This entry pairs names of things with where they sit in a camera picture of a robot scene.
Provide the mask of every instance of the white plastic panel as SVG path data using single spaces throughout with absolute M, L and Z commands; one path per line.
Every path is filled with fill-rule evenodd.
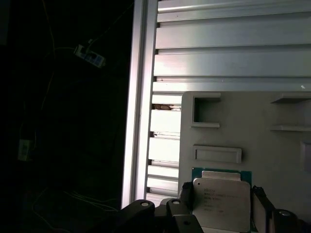
M 193 1 L 181 2 L 168 1 L 159 3 L 159 12 L 157 17 L 158 22 L 174 22 L 182 20 L 195 20 L 195 19 L 207 19 L 207 18 L 225 18 L 225 17 L 248 17 L 248 16 L 263 16 L 263 15 L 280 15 L 297 12 L 311 11 L 311 6 L 308 0 L 299 1 L 269 1 L 270 4 L 266 4 L 267 1 L 256 1 L 257 5 L 246 5 L 247 1 L 243 2 L 244 5 L 231 5 L 221 8 L 217 8 L 217 5 L 197 6 L 197 9 L 187 8 L 189 5 L 196 5 Z M 182 11 L 178 11 L 178 7 L 183 7 Z
M 181 104 L 182 94 L 170 95 L 170 94 L 155 94 L 152 96 L 152 103 L 162 104 Z
M 158 28 L 156 33 L 157 49 L 308 44 L 311 43 L 311 19 L 207 22 Z
M 179 162 L 179 140 L 150 138 L 149 159 Z
M 311 50 L 214 51 L 155 56 L 155 76 L 309 76 Z
M 148 176 L 147 187 L 148 188 L 159 188 L 159 189 L 165 189 L 165 190 L 177 192 L 178 191 L 178 180 Z
M 151 111 L 150 131 L 154 132 L 180 132 L 180 111 Z
M 148 175 L 178 179 L 178 169 L 160 166 L 148 166 Z
M 156 1 L 143 2 L 149 17 L 142 24 L 149 30 L 142 32 L 148 39 L 147 46 L 141 46 L 142 90 L 136 91 L 142 101 L 137 103 L 135 119 L 141 121 L 139 130 L 127 133 L 136 142 L 133 155 L 138 163 L 133 160 L 133 164 L 138 167 L 133 170 L 138 183 L 127 192 L 134 190 L 135 199 L 145 198 L 144 190 L 176 197 L 177 191 L 171 191 L 175 182 L 162 178 L 169 172 L 156 182 L 154 177 L 148 181 L 158 188 L 145 187 L 148 165 L 161 167 L 158 160 L 167 158 L 176 163 L 174 152 L 179 154 L 180 112 L 151 110 L 152 104 L 180 105 L 186 91 L 311 91 L 311 1 L 165 0 L 159 1 L 156 17 Z M 158 171 L 150 170 L 154 176 Z

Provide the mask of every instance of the rectangular slot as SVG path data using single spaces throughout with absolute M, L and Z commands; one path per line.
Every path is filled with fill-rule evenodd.
M 192 127 L 219 128 L 220 124 L 213 116 L 217 111 L 217 102 L 220 101 L 220 93 L 211 93 L 206 97 L 193 98 Z
M 293 131 L 293 132 L 311 132 L 311 126 L 304 125 L 274 125 L 270 128 L 272 131 Z
M 271 103 L 300 103 L 306 100 L 311 100 L 311 93 L 282 93 Z
M 237 164 L 242 162 L 242 149 L 240 148 L 193 146 L 193 149 L 196 160 Z

